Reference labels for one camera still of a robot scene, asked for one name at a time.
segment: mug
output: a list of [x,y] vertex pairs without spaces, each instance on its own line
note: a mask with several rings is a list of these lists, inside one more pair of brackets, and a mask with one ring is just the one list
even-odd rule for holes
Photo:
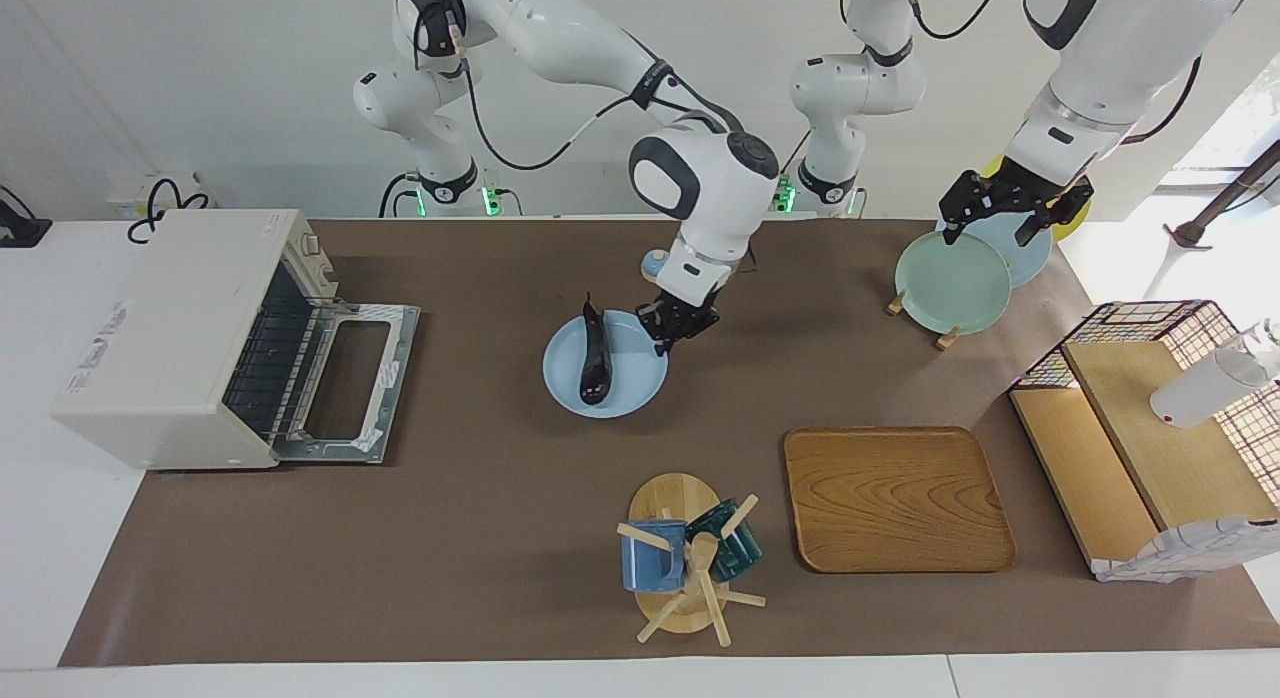
[[632,520],[627,525],[666,538],[671,552],[622,537],[622,588],[632,593],[672,593],[685,585],[685,521]]
[[746,525],[745,520],[737,525],[737,530],[731,533],[728,538],[721,538],[721,529],[724,528],[724,524],[733,516],[735,511],[737,511],[737,501],[727,498],[721,505],[694,519],[689,524],[689,528],[685,529],[686,540],[692,542],[694,537],[699,533],[710,533],[719,542],[719,548],[716,552],[716,562],[712,564],[710,570],[712,580],[716,583],[728,583],[736,579],[760,562],[760,556],[764,555],[760,551],[760,544],[755,540],[755,534],[751,533],[751,528]]

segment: white wall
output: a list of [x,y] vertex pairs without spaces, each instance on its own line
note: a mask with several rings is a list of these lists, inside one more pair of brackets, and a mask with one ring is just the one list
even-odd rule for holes
[[[859,47],[836,0],[589,1],[782,156],[805,128],[787,99],[792,67]],[[1161,140],[1093,170],[1097,218],[1124,218],[1275,55],[1276,1],[1251,0],[1221,33],[1196,95]],[[369,215],[387,178],[408,168],[397,138],[366,126],[351,102],[352,79],[394,55],[388,3],[0,0],[0,181],[55,218],[110,215],[105,174],[138,166],[197,170],[229,206]],[[978,0],[924,3],[929,22],[950,28]],[[867,122],[873,215],[936,211],[963,168],[980,168],[1004,147],[1056,64],[1020,0],[996,0],[963,38],[918,46],[931,72],[924,104]],[[548,155],[612,99],[603,88],[543,83],[500,45],[481,47],[477,60],[490,133],[520,160]],[[465,101],[445,113],[470,126]],[[625,160],[650,127],[639,111],[620,110],[562,164],[492,174],[531,213],[640,210]],[[495,165],[483,149],[476,158]]]

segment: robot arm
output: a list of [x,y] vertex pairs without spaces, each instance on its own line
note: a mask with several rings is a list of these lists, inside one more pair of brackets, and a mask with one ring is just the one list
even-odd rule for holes
[[436,115],[442,106],[466,95],[461,78],[384,65],[357,79],[353,88],[360,115],[375,128],[397,133],[410,145],[417,166],[419,195],[429,215],[476,215],[484,195],[479,170],[452,119]]
[[940,201],[947,242],[997,213],[1032,213],[1016,236],[1024,246],[1039,231],[1070,223],[1093,193],[1088,165],[1121,143],[1240,1],[1024,0],[1032,27],[1061,63],[996,174],[965,172]]
[[909,0],[849,0],[849,28],[864,42],[856,55],[805,60],[791,74],[791,102],[809,119],[808,155],[790,172],[795,207],[823,215],[845,211],[867,136],[859,115],[891,115],[924,97],[924,67],[911,51]]
[[470,70],[467,47],[498,37],[541,78],[616,88],[662,120],[631,151],[631,184],[681,228],[648,274],[662,293],[636,312],[659,355],[716,323],[716,296],[777,184],[763,141],[582,0],[396,0],[394,24],[402,54],[438,86]]

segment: blue plate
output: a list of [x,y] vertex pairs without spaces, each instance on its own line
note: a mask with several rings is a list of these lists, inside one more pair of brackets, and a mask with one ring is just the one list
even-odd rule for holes
[[[1014,282],[1014,288],[1024,286],[1032,278],[1037,278],[1039,272],[1048,264],[1048,255],[1053,252],[1053,232],[1041,231],[1027,246],[1019,246],[1014,233],[1027,222],[1029,213],[997,213],[991,218],[974,220],[964,229],[965,236],[982,238],[988,246],[996,248],[1005,256],[1009,265],[1009,275]],[[938,219],[934,229],[942,231],[946,223]]]
[[586,418],[625,416],[658,394],[667,379],[667,356],[654,353],[653,338],[640,319],[622,311],[604,311],[613,384],[608,397],[589,406],[579,397],[586,361],[586,323],[582,316],[563,324],[543,353],[543,380],[556,402]]
[[989,328],[1009,306],[1012,280],[1000,251],[968,231],[947,246],[924,233],[902,251],[893,277],[902,307],[934,333],[969,336]]

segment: round wooden base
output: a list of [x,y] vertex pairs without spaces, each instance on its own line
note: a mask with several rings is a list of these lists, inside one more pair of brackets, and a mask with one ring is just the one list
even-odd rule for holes
[[[691,521],[719,505],[719,496],[710,485],[685,473],[659,475],[636,491],[631,498],[627,520],[676,519]],[[696,592],[691,576],[685,576],[685,590]],[[636,605],[645,620],[653,620],[677,593],[636,593]],[[724,610],[723,599],[719,601]],[[712,625],[712,613],[703,597],[689,598],[662,624],[667,633],[698,633]]]

